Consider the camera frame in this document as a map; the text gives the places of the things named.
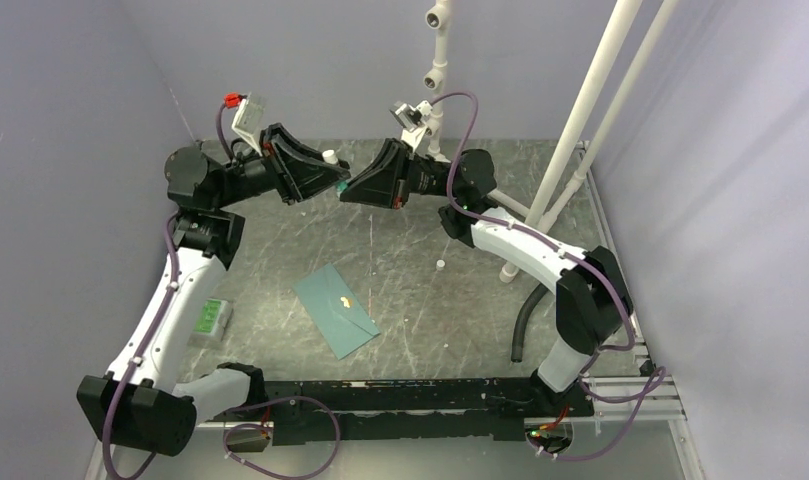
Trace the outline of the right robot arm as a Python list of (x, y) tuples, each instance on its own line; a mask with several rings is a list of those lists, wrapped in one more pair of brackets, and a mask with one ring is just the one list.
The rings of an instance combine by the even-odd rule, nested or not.
[(555, 297), (558, 338), (532, 375), (531, 401), (554, 415), (608, 339), (628, 329), (633, 304), (614, 254), (552, 239), (519, 222), (490, 199), (497, 186), (490, 153), (465, 149), (444, 163), (405, 142), (384, 141), (370, 165), (340, 187), (343, 202), (397, 210), (413, 194), (443, 196), (438, 211), (446, 234), (496, 255), (535, 278)]

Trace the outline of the teal envelope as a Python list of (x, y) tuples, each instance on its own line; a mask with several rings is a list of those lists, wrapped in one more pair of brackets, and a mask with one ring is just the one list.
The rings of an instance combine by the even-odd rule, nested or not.
[[(293, 291), (338, 360), (380, 335), (368, 311), (333, 265), (299, 280)], [(353, 306), (344, 308), (341, 297), (351, 299)]]

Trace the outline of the green white glue stick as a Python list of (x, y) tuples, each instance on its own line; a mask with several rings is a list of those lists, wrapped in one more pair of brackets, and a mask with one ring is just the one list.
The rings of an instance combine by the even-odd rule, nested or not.
[(333, 167), (337, 167), (341, 170), (341, 176), (339, 181), (336, 183), (334, 190), (337, 197), (340, 197), (342, 193), (346, 190), (348, 186), (348, 182), (351, 178), (351, 167), (350, 164), (339, 158), (337, 152), (333, 149), (324, 150), (322, 152), (322, 159), (323, 161)]

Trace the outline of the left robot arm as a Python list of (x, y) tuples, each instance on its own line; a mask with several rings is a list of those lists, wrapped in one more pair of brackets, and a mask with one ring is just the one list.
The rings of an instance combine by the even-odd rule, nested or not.
[(263, 371), (251, 365), (228, 362), (179, 379), (195, 325), (239, 249), (245, 220), (231, 206), (268, 192), (288, 205), (308, 200), (347, 180), (350, 166), (273, 124), (257, 148), (230, 162), (200, 146), (180, 148), (164, 176), (177, 211), (164, 228), (163, 274), (122, 351), (104, 374), (82, 379), (76, 398), (104, 446), (175, 456), (199, 424), (226, 411), (252, 420), (268, 402)]

